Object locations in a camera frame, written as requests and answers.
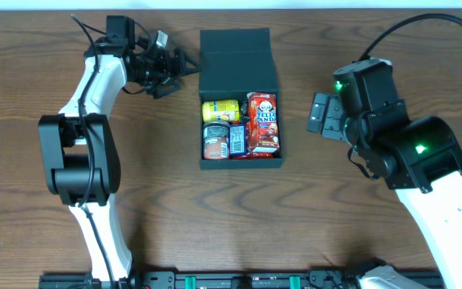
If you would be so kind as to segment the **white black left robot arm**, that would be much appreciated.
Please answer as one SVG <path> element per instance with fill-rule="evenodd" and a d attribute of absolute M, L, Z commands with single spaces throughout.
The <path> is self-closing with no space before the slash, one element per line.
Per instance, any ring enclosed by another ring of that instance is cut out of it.
<path fill-rule="evenodd" d="M 158 99 L 162 86 L 177 91 L 177 80 L 197 73 L 199 64 L 180 48 L 169 51 L 143 38 L 102 37 L 83 55 L 85 71 L 74 95 L 55 115 L 38 123 L 47 188 L 78 222 L 91 271 L 40 277 L 41 288 L 143 288 L 116 209 L 121 167 L 109 116 L 129 82 Z"/>

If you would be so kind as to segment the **red Hello Panda pack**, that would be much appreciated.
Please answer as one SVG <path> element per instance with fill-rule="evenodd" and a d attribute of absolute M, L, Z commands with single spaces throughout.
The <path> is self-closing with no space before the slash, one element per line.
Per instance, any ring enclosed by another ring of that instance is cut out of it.
<path fill-rule="evenodd" d="M 276 95 L 250 92 L 247 97 L 249 149 L 252 153 L 276 153 L 280 149 Z"/>

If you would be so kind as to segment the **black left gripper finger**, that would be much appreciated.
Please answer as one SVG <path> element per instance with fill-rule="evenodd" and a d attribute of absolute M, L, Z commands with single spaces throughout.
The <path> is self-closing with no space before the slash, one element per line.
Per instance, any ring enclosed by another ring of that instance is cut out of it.
<path fill-rule="evenodd" d="M 157 84 L 154 84 L 150 94 L 155 100 L 157 100 L 179 90 L 180 84 L 175 79 L 168 78 L 158 82 Z"/>
<path fill-rule="evenodd" d="M 179 47 L 174 50 L 176 76 L 187 76 L 201 71 L 200 65 Z"/>

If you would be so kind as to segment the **blue white small box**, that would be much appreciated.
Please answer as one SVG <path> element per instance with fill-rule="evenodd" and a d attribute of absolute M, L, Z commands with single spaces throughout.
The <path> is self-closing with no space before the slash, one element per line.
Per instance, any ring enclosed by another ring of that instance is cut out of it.
<path fill-rule="evenodd" d="M 244 156 L 246 154 L 245 126 L 243 124 L 231 125 L 229 128 L 229 137 L 230 156 Z"/>

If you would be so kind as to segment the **black gift box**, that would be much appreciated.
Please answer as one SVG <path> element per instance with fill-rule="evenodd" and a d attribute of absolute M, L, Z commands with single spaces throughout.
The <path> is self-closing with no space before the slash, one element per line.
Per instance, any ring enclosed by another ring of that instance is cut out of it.
<path fill-rule="evenodd" d="M 250 92 L 275 94 L 278 106 L 280 149 L 273 158 L 205 160 L 203 157 L 203 125 L 201 112 L 201 169 L 268 169 L 282 165 L 280 100 L 277 70 L 267 28 L 205 30 L 201 32 L 201 74 L 199 96 L 201 106 L 213 100 L 237 100 L 241 117 L 233 124 L 249 123 Z"/>

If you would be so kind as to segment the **yellow Mentos candy bottle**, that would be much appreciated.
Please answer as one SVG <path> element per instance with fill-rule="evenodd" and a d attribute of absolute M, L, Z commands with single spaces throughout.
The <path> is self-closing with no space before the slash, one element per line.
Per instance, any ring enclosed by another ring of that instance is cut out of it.
<path fill-rule="evenodd" d="M 204 102 L 201 106 L 202 118 L 205 123 L 221 120 L 229 123 L 238 122 L 241 117 L 237 100 L 213 100 Z"/>

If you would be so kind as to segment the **red Pringles can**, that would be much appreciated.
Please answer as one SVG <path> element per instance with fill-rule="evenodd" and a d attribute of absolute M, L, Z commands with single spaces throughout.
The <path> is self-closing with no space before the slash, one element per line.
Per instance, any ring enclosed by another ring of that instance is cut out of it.
<path fill-rule="evenodd" d="M 229 124 L 215 120 L 203 125 L 203 157 L 205 160 L 229 159 Z"/>

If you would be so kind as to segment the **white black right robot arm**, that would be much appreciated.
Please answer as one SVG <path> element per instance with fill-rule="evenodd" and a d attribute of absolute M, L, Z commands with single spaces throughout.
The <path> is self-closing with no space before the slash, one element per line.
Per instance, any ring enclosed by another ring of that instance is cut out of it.
<path fill-rule="evenodd" d="M 430 116 L 411 121 L 396 96 L 317 93 L 308 129 L 350 145 L 371 180 L 396 192 L 417 223 L 447 288 L 462 288 L 462 149 Z"/>

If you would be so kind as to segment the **red Hacks candy bag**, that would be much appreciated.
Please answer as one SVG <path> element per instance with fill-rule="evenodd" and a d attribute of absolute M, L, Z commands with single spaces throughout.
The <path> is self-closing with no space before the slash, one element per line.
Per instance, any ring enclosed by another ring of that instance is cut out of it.
<path fill-rule="evenodd" d="M 257 152 L 254 153 L 250 150 L 249 147 L 249 123 L 243 124 L 245 126 L 245 141 L 246 141 L 246 154 L 240 157 L 231 157 L 232 159 L 266 159 L 266 158 L 273 158 L 274 155 L 272 153 L 265 153 L 265 152 Z"/>

